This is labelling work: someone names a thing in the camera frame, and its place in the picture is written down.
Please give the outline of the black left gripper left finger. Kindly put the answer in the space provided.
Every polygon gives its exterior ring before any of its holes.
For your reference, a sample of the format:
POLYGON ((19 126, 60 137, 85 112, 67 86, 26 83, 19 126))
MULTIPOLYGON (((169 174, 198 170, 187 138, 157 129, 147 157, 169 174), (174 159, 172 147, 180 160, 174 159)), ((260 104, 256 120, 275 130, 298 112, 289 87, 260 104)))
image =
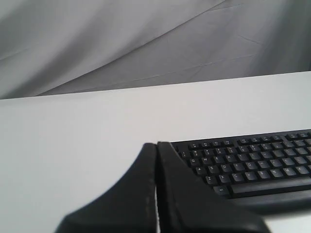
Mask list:
POLYGON ((143 145, 127 172, 103 195, 65 216, 58 233, 156 232, 156 146, 143 145))

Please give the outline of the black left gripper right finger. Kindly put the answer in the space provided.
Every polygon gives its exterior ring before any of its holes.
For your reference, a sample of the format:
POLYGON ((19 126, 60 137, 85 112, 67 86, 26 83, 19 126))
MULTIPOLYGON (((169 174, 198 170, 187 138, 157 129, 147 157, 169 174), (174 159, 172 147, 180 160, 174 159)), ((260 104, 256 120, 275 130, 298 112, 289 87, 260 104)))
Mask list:
POLYGON ((168 142, 157 144, 157 205, 163 233, 265 233, 262 218, 217 195, 168 142))

